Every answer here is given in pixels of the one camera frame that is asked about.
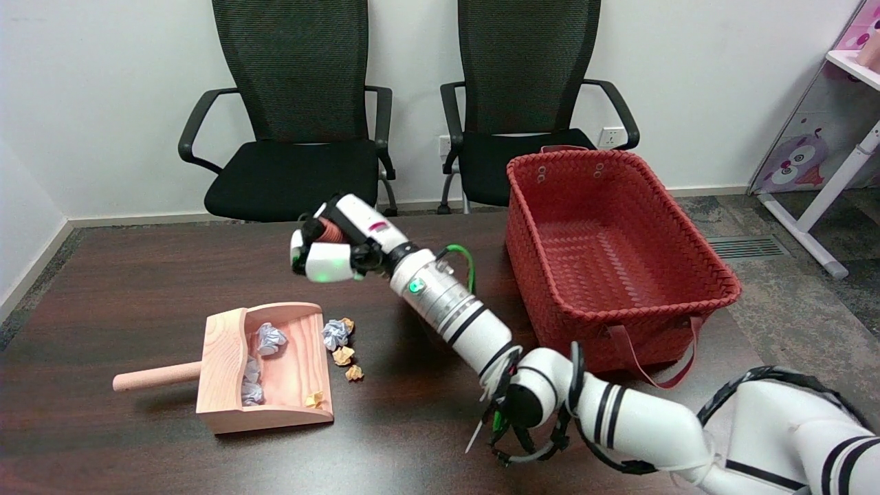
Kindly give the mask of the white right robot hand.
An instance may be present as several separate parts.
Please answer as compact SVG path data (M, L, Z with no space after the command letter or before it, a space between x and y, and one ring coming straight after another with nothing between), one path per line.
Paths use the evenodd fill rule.
M390 278L419 248L374 207L354 194L334 195L290 239L290 269L312 282Z

